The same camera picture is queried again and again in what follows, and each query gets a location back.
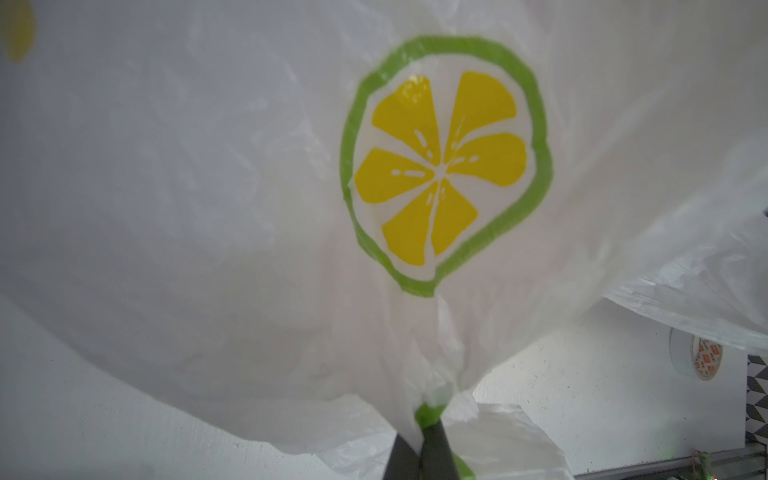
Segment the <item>yellow lemon segment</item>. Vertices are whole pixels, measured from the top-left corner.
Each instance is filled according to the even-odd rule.
[[[355,174],[360,197],[369,204],[385,202],[430,181],[435,173],[398,154],[374,148]]]
[[[435,225],[432,228],[432,248],[435,249],[435,255],[450,247],[456,237],[478,216],[478,211],[447,179],[440,181],[438,199]]]
[[[525,172],[525,144],[513,134],[476,138],[458,149],[447,172],[473,175],[508,187]]]
[[[405,142],[433,165],[440,165],[440,140],[429,79],[414,75],[373,112],[373,126]]]
[[[462,75],[451,117],[445,162],[454,157],[458,143],[469,132],[516,115],[515,99],[495,78],[468,71]]]
[[[432,183],[382,227],[389,249],[409,265],[424,265],[424,246],[437,186],[437,182]]]
[[[0,0],[0,43],[18,63],[35,41],[35,13],[28,0]]]

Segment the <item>plastic bag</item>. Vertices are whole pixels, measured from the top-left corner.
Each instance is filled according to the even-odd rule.
[[[0,292],[287,452],[367,404],[418,449],[417,408],[768,203],[764,2],[32,5]]]
[[[706,339],[768,354],[768,218],[755,214],[607,298]]]
[[[475,405],[464,394],[455,397],[442,421],[462,478],[573,478],[564,454],[519,406]],[[382,420],[376,433],[318,452],[318,456],[342,474],[380,480],[392,437],[392,428]]]

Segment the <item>geometric patterned tile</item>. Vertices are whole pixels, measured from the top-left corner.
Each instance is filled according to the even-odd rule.
[[[760,420],[747,419],[745,430],[749,433],[757,433],[761,428],[765,426],[765,422],[761,422]]]
[[[756,421],[762,423],[763,425],[765,425],[766,424],[766,418],[768,418],[768,415],[763,416],[763,413],[764,412],[758,412],[757,411],[757,407],[754,406],[754,405],[747,404],[747,406],[746,406],[746,417],[748,419],[756,420]],[[757,430],[751,429],[750,431],[751,432],[757,432]]]
[[[758,402],[762,399],[768,398],[768,396],[765,393],[762,392],[753,392],[752,390],[747,390],[746,392],[746,403],[747,405],[759,405]]]
[[[760,416],[761,416],[761,417],[763,417],[763,421],[764,421],[765,423],[768,423],[768,409],[764,409],[764,408],[762,408],[762,407],[759,407],[759,406],[757,406],[757,405],[755,405],[755,407],[754,407],[754,408],[755,408],[755,410],[757,410],[757,413],[759,413],[759,414],[760,414]]]
[[[753,376],[748,376],[746,378],[746,388],[747,388],[747,392],[758,392],[758,393],[762,393],[763,395],[766,394],[765,389],[763,389],[763,387],[760,386],[760,384],[757,382],[757,380]]]
[[[747,441],[768,444],[768,366],[759,356],[747,356],[746,423]]]
[[[764,392],[768,393],[768,380],[765,379],[759,379],[755,376],[749,376],[748,379],[755,379],[758,385],[760,385],[760,389]]]
[[[757,376],[759,373],[761,373],[765,369],[768,369],[768,366],[760,365],[759,363],[753,362],[746,366],[746,374],[748,376]]]

